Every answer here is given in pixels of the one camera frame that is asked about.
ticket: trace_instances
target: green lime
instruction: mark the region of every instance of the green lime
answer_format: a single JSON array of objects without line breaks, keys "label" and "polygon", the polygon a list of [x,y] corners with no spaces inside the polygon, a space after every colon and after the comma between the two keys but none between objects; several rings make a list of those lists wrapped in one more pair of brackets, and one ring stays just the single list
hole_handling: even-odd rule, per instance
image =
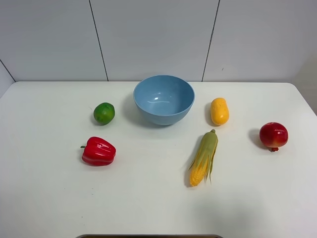
[{"label": "green lime", "polygon": [[94,118],[101,125],[108,124],[114,118],[114,106],[110,103],[101,103],[94,110]]}]

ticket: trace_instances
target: red bell pepper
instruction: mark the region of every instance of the red bell pepper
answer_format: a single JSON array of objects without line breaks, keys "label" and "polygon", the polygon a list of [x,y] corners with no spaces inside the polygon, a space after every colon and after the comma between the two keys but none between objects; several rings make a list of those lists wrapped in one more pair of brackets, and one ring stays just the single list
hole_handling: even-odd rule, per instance
[{"label": "red bell pepper", "polygon": [[84,162],[94,166],[109,165],[115,157],[115,148],[109,142],[99,137],[91,137],[87,141],[82,159]]}]

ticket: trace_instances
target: plastic food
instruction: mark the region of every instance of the plastic food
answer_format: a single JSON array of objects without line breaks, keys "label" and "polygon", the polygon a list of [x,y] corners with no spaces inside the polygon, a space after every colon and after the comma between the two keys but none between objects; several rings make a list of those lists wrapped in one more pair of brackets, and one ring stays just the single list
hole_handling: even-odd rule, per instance
[{"label": "plastic food", "polygon": [[210,106],[211,120],[216,125],[223,125],[229,120],[229,109],[224,98],[216,98]]},{"label": "plastic food", "polygon": [[114,106],[110,103],[101,103],[94,110],[94,118],[101,125],[106,125],[114,118]]},{"label": "plastic food", "polygon": [[113,162],[116,149],[104,139],[91,137],[87,141],[82,159],[84,162],[94,166],[109,165]]},{"label": "plastic food", "polygon": [[272,152],[285,145],[288,141],[288,132],[285,126],[277,122],[269,122],[260,130],[260,140],[263,145],[271,148]]},{"label": "plastic food", "polygon": [[197,186],[203,178],[207,179],[208,175],[211,179],[213,157],[216,152],[217,144],[218,137],[214,129],[203,136],[196,156],[190,166],[190,168],[192,168],[190,172],[191,186]]}]

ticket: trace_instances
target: bowl rim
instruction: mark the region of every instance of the bowl rim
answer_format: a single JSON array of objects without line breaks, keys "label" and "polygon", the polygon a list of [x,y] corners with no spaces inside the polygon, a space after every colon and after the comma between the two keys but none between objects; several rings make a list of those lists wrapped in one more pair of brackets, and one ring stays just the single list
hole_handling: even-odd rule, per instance
[{"label": "bowl rim", "polygon": [[[193,91],[194,97],[193,97],[192,103],[191,103],[186,109],[182,110],[181,112],[174,113],[174,114],[169,114],[169,115],[153,114],[153,113],[150,113],[150,112],[148,112],[147,110],[143,109],[143,108],[136,102],[136,100],[135,100],[135,96],[134,96],[135,90],[136,90],[136,88],[139,86],[139,84],[142,83],[143,81],[148,80],[148,79],[151,79],[151,78],[155,78],[155,77],[158,77],[158,76],[160,76],[160,77],[162,77],[162,76],[173,77],[173,78],[177,78],[177,79],[179,79],[179,80],[184,81],[184,82],[192,89],[192,91]],[[141,80],[141,81],[137,84],[137,86],[135,86],[135,88],[134,88],[134,90],[133,90],[133,100],[134,100],[135,104],[138,106],[138,108],[140,108],[141,110],[145,111],[145,112],[148,113],[148,114],[151,114],[151,115],[153,115],[153,116],[160,116],[160,117],[170,117],[170,116],[175,116],[175,115],[181,114],[181,113],[183,113],[183,112],[189,110],[189,109],[192,107],[192,105],[193,105],[193,103],[194,103],[194,101],[195,101],[195,91],[194,91],[193,87],[192,87],[186,80],[184,80],[184,79],[181,79],[181,78],[179,78],[179,77],[175,77],[175,76],[173,76],[173,75],[160,75],[160,74],[159,74],[159,75],[155,75],[155,76],[152,76],[152,77],[145,78],[145,79]]]}]

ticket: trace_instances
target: pomegranate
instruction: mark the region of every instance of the pomegranate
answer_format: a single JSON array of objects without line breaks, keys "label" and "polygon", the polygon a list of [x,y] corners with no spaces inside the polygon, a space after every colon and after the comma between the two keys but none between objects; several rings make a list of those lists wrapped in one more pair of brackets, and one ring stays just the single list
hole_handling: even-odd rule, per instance
[{"label": "pomegranate", "polygon": [[278,151],[278,148],[285,145],[288,140],[287,129],[280,123],[269,122],[262,126],[260,140],[272,151]]}]

